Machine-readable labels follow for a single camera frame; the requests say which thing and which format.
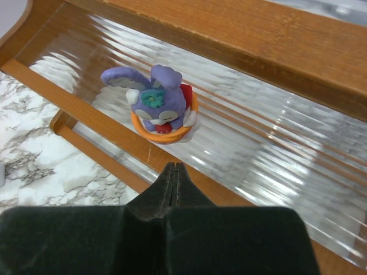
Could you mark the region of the purple bunny orange cup toy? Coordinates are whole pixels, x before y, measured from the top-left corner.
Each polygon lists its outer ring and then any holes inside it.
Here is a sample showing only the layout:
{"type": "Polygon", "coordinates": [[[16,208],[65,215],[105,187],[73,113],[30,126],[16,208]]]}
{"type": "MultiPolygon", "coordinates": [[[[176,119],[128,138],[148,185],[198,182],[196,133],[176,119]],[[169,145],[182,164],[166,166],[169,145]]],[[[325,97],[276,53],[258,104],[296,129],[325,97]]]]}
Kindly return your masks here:
{"type": "Polygon", "coordinates": [[[150,142],[189,142],[200,127],[197,95],[171,67],[154,65],[150,78],[134,68],[114,67],[105,70],[100,79],[106,85],[127,89],[132,124],[150,142]]]}

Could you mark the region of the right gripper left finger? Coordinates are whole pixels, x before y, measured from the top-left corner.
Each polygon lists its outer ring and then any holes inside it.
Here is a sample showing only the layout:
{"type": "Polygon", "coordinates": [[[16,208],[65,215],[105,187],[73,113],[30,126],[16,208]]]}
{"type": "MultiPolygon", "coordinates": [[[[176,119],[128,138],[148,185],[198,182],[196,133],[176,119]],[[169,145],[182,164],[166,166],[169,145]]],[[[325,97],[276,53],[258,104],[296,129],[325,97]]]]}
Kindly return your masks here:
{"type": "Polygon", "coordinates": [[[124,206],[19,206],[1,214],[2,274],[161,274],[161,210],[175,165],[124,206]]]}

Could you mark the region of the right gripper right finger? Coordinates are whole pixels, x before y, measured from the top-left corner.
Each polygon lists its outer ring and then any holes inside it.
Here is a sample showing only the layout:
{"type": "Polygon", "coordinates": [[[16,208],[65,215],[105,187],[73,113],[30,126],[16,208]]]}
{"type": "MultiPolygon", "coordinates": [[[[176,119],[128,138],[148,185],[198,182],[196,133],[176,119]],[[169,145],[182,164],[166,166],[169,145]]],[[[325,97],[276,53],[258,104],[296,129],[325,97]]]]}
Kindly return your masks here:
{"type": "Polygon", "coordinates": [[[287,207],[173,206],[168,274],[320,274],[306,226],[287,207]]]}

